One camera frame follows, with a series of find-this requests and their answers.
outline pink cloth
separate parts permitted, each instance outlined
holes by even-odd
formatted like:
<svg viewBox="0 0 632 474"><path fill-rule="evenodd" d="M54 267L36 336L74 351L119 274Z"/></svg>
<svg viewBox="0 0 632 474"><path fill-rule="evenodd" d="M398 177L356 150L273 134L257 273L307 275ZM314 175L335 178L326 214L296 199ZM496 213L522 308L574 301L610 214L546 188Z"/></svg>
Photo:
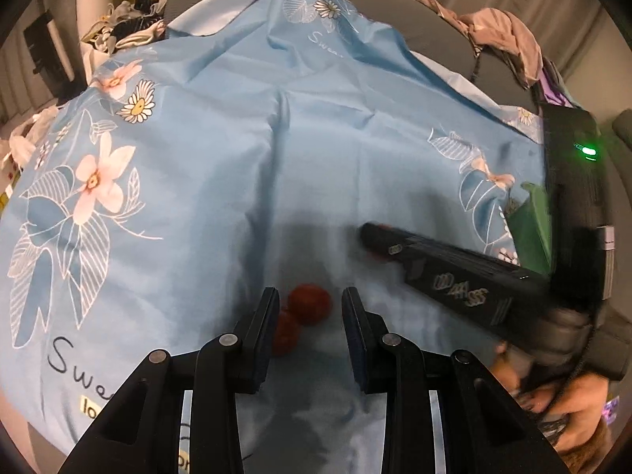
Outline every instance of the pink cloth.
<svg viewBox="0 0 632 474"><path fill-rule="evenodd" d="M511 12L485 8L459 16L437 0L417 0L434 10L475 47L489 46L507 54L516 76L524 87L538 81L542 72L542 51L538 41L522 21Z"/></svg>

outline cherry tomato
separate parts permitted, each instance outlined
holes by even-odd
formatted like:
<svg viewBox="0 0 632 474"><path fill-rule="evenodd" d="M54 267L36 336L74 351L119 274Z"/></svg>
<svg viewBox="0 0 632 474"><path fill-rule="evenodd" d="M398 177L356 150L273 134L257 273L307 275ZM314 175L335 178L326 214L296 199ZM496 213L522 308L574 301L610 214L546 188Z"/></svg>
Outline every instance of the cherry tomato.
<svg viewBox="0 0 632 474"><path fill-rule="evenodd" d="M288 311L304 326L312 326L328 318L331 307L329 293L312 283L299 285L288 296Z"/></svg>
<svg viewBox="0 0 632 474"><path fill-rule="evenodd" d="M273 355L283 356L290 353L298 344L298 337L301 334L301 327L290 312L281 310L277 328L274 332Z"/></svg>

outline metal screw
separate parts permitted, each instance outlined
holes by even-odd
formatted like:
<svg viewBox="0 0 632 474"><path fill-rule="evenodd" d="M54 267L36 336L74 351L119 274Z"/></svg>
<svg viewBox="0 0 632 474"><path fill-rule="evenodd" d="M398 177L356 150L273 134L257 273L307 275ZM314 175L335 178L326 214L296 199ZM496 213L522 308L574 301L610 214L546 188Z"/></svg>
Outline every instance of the metal screw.
<svg viewBox="0 0 632 474"><path fill-rule="evenodd" d="M219 337L219 343L223 346L233 346L237 343L237 340L237 335L233 335L232 333L227 333Z"/></svg>
<svg viewBox="0 0 632 474"><path fill-rule="evenodd" d="M382 342L387 346L399 346L401 344L401 337L396 333L387 333L382 337Z"/></svg>
<svg viewBox="0 0 632 474"><path fill-rule="evenodd" d="M469 363L472 361L472 353L470 351L458 350L455 351L454 357L459 363Z"/></svg>
<svg viewBox="0 0 632 474"><path fill-rule="evenodd" d="M162 363L167 358L167 353L163 350L155 350L149 353L149 361L151 363Z"/></svg>
<svg viewBox="0 0 632 474"><path fill-rule="evenodd" d="M397 253L401 253L403 249L404 249L404 248L402 247L402 245L401 245L401 244L395 244L394 246L391 246L391 247L389 248L389 254L397 254Z"/></svg>

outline blue bedsheet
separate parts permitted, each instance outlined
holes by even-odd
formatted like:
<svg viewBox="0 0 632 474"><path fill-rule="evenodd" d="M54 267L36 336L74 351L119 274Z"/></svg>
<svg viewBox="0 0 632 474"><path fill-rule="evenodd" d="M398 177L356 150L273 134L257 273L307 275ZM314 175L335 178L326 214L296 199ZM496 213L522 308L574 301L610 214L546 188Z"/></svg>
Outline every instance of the blue bedsheet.
<svg viewBox="0 0 632 474"><path fill-rule="evenodd" d="M105 63L24 170L0 221L2 389L68 453L149 351L196 350L264 286L314 282L333 315L238 399L245 467L377 473L385 402L353 382L342 290L427 350L488 359L492 339L369 259L356 228L517 261L502 207L542 182L516 130L539 118L501 122L347 0L226 1Z"/></svg>

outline yellow label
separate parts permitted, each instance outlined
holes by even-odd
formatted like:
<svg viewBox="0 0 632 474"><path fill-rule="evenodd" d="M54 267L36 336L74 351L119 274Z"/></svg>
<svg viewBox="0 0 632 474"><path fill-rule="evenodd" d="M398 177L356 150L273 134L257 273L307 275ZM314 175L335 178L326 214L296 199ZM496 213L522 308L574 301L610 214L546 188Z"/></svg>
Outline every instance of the yellow label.
<svg viewBox="0 0 632 474"><path fill-rule="evenodd" d="M178 468L189 472L189 454L186 451L178 451Z"/></svg>
<svg viewBox="0 0 632 474"><path fill-rule="evenodd" d="M81 410L81 413L87 415L91 419L96 419L97 415L101 413L101 407L94 401L88 399L85 395L82 395L79 399L79 409Z"/></svg>

